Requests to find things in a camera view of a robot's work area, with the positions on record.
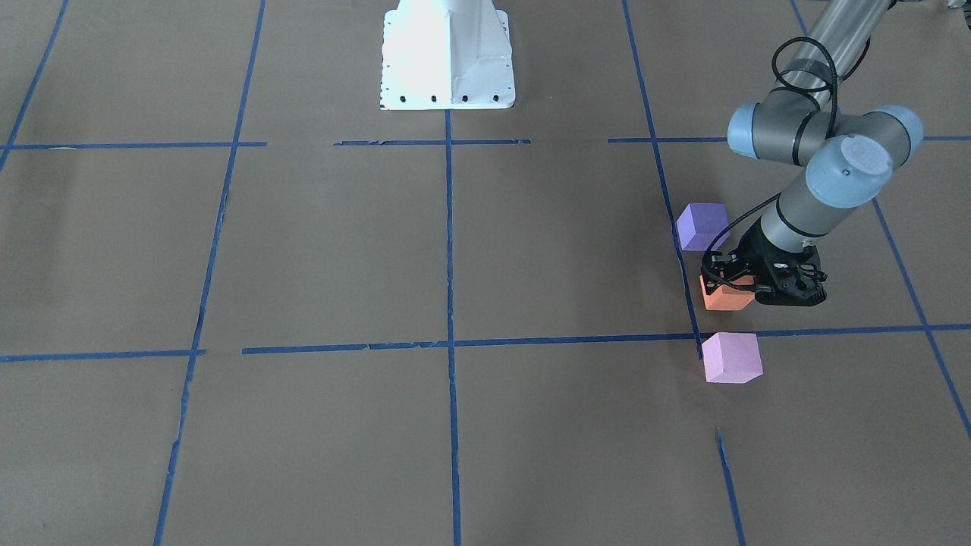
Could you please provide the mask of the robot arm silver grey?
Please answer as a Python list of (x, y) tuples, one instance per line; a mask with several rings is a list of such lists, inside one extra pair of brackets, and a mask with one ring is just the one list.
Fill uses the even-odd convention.
[(869, 51), (892, 1), (830, 1), (805, 36), (773, 53), (773, 89), (745, 104), (726, 131), (731, 151), (802, 168), (787, 189), (753, 208), (757, 219), (736, 249), (708, 248), (701, 263), (706, 293), (727, 287), (777, 306), (825, 300), (819, 240), (875, 198), (913, 159), (925, 127), (913, 111), (887, 105), (842, 113), (839, 89)]

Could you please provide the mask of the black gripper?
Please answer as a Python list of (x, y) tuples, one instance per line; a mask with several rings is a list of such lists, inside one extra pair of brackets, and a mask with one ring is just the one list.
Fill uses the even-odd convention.
[[(797, 253), (808, 252), (814, 246), (808, 246)], [(753, 277), (756, 284), (755, 267), (763, 256), (774, 255), (775, 253), (791, 253), (775, 246), (764, 234), (759, 224), (754, 224), (740, 239), (737, 248), (725, 253), (721, 258), (721, 277), (728, 282), (740, 284), (743, 276)]]

